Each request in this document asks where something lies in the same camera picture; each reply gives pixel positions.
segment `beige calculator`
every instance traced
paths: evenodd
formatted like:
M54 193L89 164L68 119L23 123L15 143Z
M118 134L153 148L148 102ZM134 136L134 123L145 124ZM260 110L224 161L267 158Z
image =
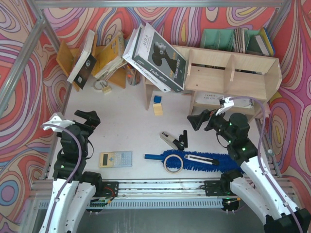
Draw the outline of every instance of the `beige calculator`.
M101 153L99 167L129 167L132 166L131 151L116 151Z

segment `psychedelic patterned backdrop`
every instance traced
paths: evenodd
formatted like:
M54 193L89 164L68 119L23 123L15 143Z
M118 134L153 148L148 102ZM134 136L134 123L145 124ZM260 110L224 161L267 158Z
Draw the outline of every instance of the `psychedelic patterned backdrop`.
M0 0L0 86L34 26L22 0ZM40 129L62 107L68 84L49 39L35 51L0 119L0 232L18 231L23 205L41 176L52 133Z
M0 11L2 84L34 19L17 0L0 0ZM44 12L71 48L81 44L88 29L98 33L98 45L102 45L117 31L128 36L145 22L172 44L198 46L204 28L256 30L269 22L274 8L52 8ZM39 126L60 109L66 88L52 47L42 36L0 120L4 132L0 135L0 232L18 229L22 203L32 181L41 175L51 143L51 134Z
M311 212L311 0L293 0L273 37L283 82L267 127L281 172Z

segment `blue microfiber brush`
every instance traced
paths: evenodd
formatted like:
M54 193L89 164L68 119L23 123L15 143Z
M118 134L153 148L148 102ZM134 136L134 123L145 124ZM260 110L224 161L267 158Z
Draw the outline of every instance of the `blue microfiber brush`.
M227 172L233 169L238 169L242 172L241 168L237 165L235 161L233 161L228 154L215 154L215 153L201 153L201 152L190 152L190 151L181 151L181 150L167 150L163 152L161 155L155 154L145 154L145 159L154 159L161 160L164 162L165 158L171 154L178 155L184 162L183 169L193 170L193 171L221 171ZM184 156L186 154L197 155L205 158L215 159L219 161L219 165L210 165L199 163L196 161L191 161L185 159ZM166 162L166 166L168 168L180 168L180 161L178 158L169 158Z

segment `gray floor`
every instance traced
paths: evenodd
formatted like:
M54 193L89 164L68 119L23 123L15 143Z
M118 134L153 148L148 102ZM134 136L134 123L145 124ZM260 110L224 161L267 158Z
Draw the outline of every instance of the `gray floor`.
M245 207L236 214L220 209L106 210L85 213L78 233L263 233L257 216Z

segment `wooden organizer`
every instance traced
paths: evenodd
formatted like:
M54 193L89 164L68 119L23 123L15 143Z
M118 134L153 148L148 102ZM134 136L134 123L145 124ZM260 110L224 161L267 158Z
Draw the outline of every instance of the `wooden organizer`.
M185 90L192 91L189 114L193 107L207 109L218 108L219 105L198 104L195 102L199 91L223 94L226 96L250 96L266 103L278 90L282 74L279 61L274 57L256 56L217 50L207 50L183 46L174 46L185 58L188 58L188 70ZM246 70L258 72L253 74L240 72ZM152 91L155 86L143 79L146 109L148 110ZM233 112L246 114L249 121L256 116L261 108L254 103L252 108L232 107Z
M96 43L97 43L97 35L95 35L94 42L93 42L93 50L92 50L93 56L96 56L104 48L104 46L96 46ZM66 42L64 40L62 41L56 60L67 77L70 75L70 72L72 69L73 58L78 52L79 52L79 48L69 49ZM109 78L108 82L125 89L125 86L126 86L125 69L123 69L122 67L119 68ZM72 86L74 87L76 91L80 90L80 87L75 82L72 82Z

